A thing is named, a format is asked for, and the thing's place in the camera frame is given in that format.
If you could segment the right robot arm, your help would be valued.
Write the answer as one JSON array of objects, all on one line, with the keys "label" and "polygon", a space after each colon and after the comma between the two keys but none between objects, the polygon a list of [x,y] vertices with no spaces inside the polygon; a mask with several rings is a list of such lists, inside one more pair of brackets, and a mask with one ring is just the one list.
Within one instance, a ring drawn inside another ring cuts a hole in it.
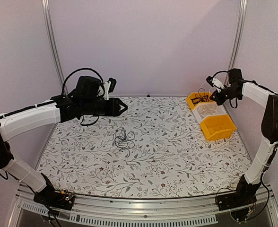
[{"label": "right robot arm", "polygon": [[245,80],[240,69],[231,69],[226,73],[228,85],[224,85],[216,75],[207,77],[206,82],[216,89],[210,96],[212,101],[222,105],[227,100],[239,101],[245,97],[264,109],[261,143],[251,166],[243,175],[246,185],[260,186],[263,175],[269,169],[278,150],[278,93],[254,80]]}]

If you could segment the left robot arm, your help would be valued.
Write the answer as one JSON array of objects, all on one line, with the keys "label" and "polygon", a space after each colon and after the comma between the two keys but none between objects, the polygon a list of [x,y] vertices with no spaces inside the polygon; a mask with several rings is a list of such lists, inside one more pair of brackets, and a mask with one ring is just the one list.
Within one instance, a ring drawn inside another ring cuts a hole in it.
[{"label": "left robot arm", "polygon": [[96,76],[80,76],[76,87],[68,95],[62,92],[42,103],[0,114],[0,170],[39,193],[47,205],[54,205],[58,201],[52,183],[45,175],[14,156],[10,151],[9,140],[45,125],[64,123],[75,118],[83,120],[86,115],[96,118],[117,117],[128,109],[121,99],[109,96],[116,86],[115,79],[104,81],[92,68],[80,68],[70,75],[81,71],[90,71]]}]

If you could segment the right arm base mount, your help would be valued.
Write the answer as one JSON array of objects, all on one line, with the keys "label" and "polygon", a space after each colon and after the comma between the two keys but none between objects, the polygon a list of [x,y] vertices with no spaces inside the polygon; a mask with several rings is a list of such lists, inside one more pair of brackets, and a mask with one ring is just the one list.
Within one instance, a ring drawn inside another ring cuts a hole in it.
[{"label": "right arm base mount", "polygon": [[[215,202],[220,211],[238,208],[249,204],[254,204],[256,199],[256,192],[259,189],[261,182],[257,184],[247,183],[244,175],[240,178],[236,190],[233,193],[216,195]],[[252,209],[246,207],[244,209],[231,212],[231,216],[235,221],[246,221]]]}]

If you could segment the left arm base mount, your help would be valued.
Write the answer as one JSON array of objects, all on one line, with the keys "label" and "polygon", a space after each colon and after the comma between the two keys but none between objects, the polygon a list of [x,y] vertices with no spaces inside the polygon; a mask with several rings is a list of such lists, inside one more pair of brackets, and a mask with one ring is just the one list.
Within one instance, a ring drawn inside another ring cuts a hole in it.
[{"label": "left arm base mount", "polygon": [[63,210],[72,210],[75,201],[75,193],[68,190],[57,191],[51,181],[41,174],[46,181],[46,187],[41,192],[35,192],[34,202],[48,207],[55,207]]}]

